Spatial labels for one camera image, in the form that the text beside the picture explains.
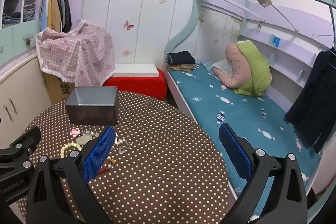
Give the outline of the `pink flower hair clip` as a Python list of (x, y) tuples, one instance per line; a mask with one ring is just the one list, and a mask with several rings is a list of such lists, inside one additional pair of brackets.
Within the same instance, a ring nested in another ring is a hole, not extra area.
[(80, 132), (80, 129), (77, 127), (77, 128), (73, 128), (71, 131), (70, 131), (70, 135), (73, 137), (73, 138), (76, 138), (76, 137), (79, 137), (81, 135), (81, 132)]

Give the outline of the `pale jade pendant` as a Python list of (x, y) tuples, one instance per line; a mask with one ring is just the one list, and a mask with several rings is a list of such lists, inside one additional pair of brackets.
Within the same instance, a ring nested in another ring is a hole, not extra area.
[(76, 139), (79, 145), (86, 145), (90, 140), (92, 140), (91, 135), (82, 135)]

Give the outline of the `brown cardboard box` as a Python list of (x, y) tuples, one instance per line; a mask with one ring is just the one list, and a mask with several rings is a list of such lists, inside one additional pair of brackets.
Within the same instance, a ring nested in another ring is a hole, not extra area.
[(49, 97), (53, 104), (66, 100), (74, 90), (74, 83), (63, 82), (60, 78), (43, 73)]

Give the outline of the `pearl earrings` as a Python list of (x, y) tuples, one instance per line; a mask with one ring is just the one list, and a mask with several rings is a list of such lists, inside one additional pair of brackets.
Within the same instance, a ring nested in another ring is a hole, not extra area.
[(97, 138), (100, 134), (94, 131), (86, 130), (85, 135)]

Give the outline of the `grey metal tin box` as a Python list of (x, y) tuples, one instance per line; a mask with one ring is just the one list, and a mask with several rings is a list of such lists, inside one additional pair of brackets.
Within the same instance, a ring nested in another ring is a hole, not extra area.
[(92, 126), (117, 125), (118, 88), (76, 87), (65, 101), (71, 123)]

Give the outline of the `teal bed mattress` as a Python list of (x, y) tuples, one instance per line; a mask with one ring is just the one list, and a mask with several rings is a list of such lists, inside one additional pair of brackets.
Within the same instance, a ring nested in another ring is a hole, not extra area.
[(285, 123), (285, 112), (268, 96), (251, 97), (222, 89), (221, 82), (202, 64), (190, 72), (166, 71), (183, 97), (190, 113), (222, 154), (228, 180), (236, 196), (240, 196), (246, 180), (240, 178), (219, 139), (223, 115), (237, 136), (246, 138), (255, 149), (261, 148), (270, 156), (284, 157), (293, 153), (299, 163), (306, 190), (311, 187), (321, 161), (319, 154), (304, 147), (294, 127)]

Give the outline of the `hanging dark jacket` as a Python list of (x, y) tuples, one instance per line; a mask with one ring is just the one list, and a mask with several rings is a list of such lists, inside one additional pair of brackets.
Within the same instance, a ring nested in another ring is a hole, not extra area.
[(301, 142), (319, 153), (335, 126), (335, 48), (320, 52), (298, 98), (284, 116)]

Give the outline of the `brown polka dot tablecloth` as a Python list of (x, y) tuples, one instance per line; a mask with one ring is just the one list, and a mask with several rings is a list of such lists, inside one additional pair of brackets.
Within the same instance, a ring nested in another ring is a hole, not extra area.
[(89, 182), (114, 223), (219, 223), (235, 202), (221, 153), (188, 115), (137, 93), (118, 95), (118, 139)]

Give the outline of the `mint green drawers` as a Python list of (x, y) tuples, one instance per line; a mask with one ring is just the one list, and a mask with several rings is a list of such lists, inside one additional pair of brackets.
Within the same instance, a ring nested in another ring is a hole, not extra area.
[(1, 29), (1, 65), (35, 47), (40, 21), (32, 20)]

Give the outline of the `pink checkered cloth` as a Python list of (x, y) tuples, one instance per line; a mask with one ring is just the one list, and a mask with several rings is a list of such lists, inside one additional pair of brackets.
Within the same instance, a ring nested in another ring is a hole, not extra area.
[(38, 33), (36, 50), (41, 71), (76, 86), (102, 86), (116, 69), (111, 35), (83, 19), (67, 33)]

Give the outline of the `white board on ottoman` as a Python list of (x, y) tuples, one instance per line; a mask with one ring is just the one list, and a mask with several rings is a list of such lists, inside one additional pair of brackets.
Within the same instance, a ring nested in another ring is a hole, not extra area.
[(154, 64), (116, 64), (113, 77), (158, 77)]

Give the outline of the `green and pink quilt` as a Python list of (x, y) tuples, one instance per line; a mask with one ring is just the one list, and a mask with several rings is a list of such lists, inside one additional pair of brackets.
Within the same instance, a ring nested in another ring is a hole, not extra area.
[(214, 75), (221, 83), (236, 94), (262, 97), (270, 87), (272, 74), (268, 61), (250, 40), (230, 44), (226, 48), (226, 59), (232, 69), (229, 75), (214, 68)]

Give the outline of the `hanging clothes in wardrobe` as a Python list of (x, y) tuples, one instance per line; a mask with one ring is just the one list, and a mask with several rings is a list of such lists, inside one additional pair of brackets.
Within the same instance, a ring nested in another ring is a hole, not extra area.
[(69, 0), (41, 0), (39, 20), (40, 31), (49, 28), (56, 32), (70, 32), (72, 19)]

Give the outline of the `red ottoman bench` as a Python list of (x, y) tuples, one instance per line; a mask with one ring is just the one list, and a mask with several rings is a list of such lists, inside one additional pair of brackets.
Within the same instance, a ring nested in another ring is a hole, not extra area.
[(163, 71), (157, 69), (158, 77), (110, 77), (103, 86), (116, 86), (120, 92), (132, 92), (163, 101), (167, 94), (167, 84)]

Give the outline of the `folded dark clothes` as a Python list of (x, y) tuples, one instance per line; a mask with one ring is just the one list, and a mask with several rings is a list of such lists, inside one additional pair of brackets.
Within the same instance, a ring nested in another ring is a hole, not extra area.
[(166, 63), (169, 65), (193, 65), (195, 59), (189, 51), (168, 53)]

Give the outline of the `white wardrobe doors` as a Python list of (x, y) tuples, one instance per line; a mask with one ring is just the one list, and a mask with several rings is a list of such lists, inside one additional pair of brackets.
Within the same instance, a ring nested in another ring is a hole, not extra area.
[(193, 0), (83, 0), (81, 17), (112, 36), (118, 64), (163, 67), (164, 50), (186, 25)]

